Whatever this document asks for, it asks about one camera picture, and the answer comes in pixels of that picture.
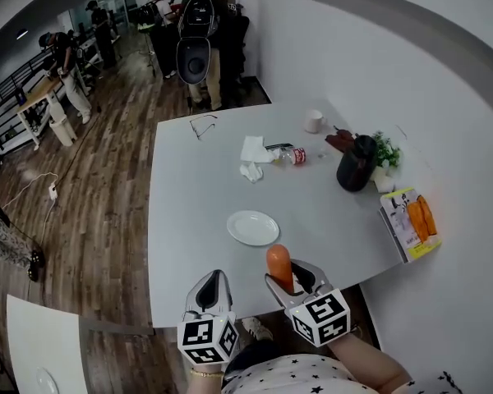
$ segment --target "carrot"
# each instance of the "carrot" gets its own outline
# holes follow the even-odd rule
[[[422,212],[424,214],[424,220],[427,223],[427,230],[429,231],[429,235],[436,235],[438,232],[436,230],[435,219],[433,218],[433,213],[431,212],[431,209],[429,208],[429,205],[427,204],[426,199],[424,199],[423,195],[420,195],[418,197],[418,202],[422,207]]]
[[[422,206],[418,201],[408,204],[409,218],[411,219],[412,227],[417,232],[420,241],[426,242],[429,238],[429,231],[422,212]]]
[[[290,254],[283,245],[273,245],[266,252],[269,275],[289,294],[294,293],[293,270]]]

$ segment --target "dark pants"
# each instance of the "dark pants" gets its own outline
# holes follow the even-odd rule
[[[177,43],[179,42],[177,27],[173,24],[166,27],[156,26],[150,32],[150,39],[163,76],[177,70]]]
[[[110,67],[117,64],[117,59],[115,58],[115,50],[112,44],[112,35],[108,25],[103,25],[95,31],[95,38],[97,39],[97,45],[99,45],[100,55],[104,60],[104,68],[109,69]]]
[[[255,341],[253,344],[241,350],[237,356],[233,358],[232,362],[228,364],[227,370],[225,371],[225,378],[226,375],[231,374],[232,372],[244,371],[251,366],[262,364],[267,360],[279,358],[282,355],[283,353],[275,341]]]

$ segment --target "wooden floor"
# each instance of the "wooden floor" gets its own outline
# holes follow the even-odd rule
[[[46,130],[37,152],[28,144],[5,157],[0,205],[39,174],[53,172],[60,177],[58,202],[49,214],[41,244],[48,264],[40,283],[30,282],[24,270],[0,261],[0,351],[9,369],[7,294],[88,318],[151,326],[147,222],[155,129],[159,121],[184,117],[188,110],[186,86],[177,77],[165,83],[160,75],[154,78],[148,57],[139,53],[143,43],[138,35],[123,42],[119,67],[99,79],[90,99],[102,113],[94,112],[91,122],[83,126],[76,110],[67,108],[79,137],[72,147],[61,146]],[[267,101],[254,86],[244,103]],[[51,207],[48,187],[53,181],[52,176],[40,178],[6,209],[11,220],[37,241]],[[139,341],[134,345],[130,340]],[[167,349],[160,336],[117,339],[92,335],[88,361],[97,370],[102,368],[99,364],[108,369],[94,373],[95,391],[175,391],[166,373],[150,375],[145,384],[148,390],[143,385],[130,389],[125,385],[130,381],[126,374],[115,372],[113,366],[109,369],[105,359],[116,351],[121,363],[139,363],[148,369],[160,362]],[[139,352],[148,352],[150,357]],[[0,389],[9,388],[7,379],[0,377]]]

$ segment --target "white cable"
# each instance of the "white cable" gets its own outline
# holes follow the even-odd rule
[[[48,172],[46,174],[40,174],[40,175],[38,175],[34,180],[31,180],[31,182],[27,186],[25,186],[24,188],[22,188],[21,192],[18,193],[18,195],[13,200],[11,200],[9,203],[7,203],[5,206],[3,206],[2,209],[5,209],[9,204],[11,204],[13,201],[15,201],[16,199],[18,199],[21,196],[21,194],[25,190],[27,190],[31,186],[31,184],[33,184],[36,180],[38,180],[42,176],[47,176],[47,175],[53,175],[53,176],[55,176],[58,179],[58,175],[57,174],[53,174],[52,172]]]
[[[46,216],[46,220],[44,220],[44,229],[42,230],[42,239],[40,240],[40,245],[44,243],[44,235],[46,234],[46,224],[48,223],[49,214],[53,210],[55,203],[57,203],[57,199],[53,200],[53,204],[51,204],[51,207],[49,208],[48,215]]]

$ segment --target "white bin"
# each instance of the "white bin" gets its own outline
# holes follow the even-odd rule
[[[67,147],[73,145],[73,140],[76,140],[76,134],[67,117],[64,117],[60,121],[50,122],[49,126],[60,140],[60,143]]]

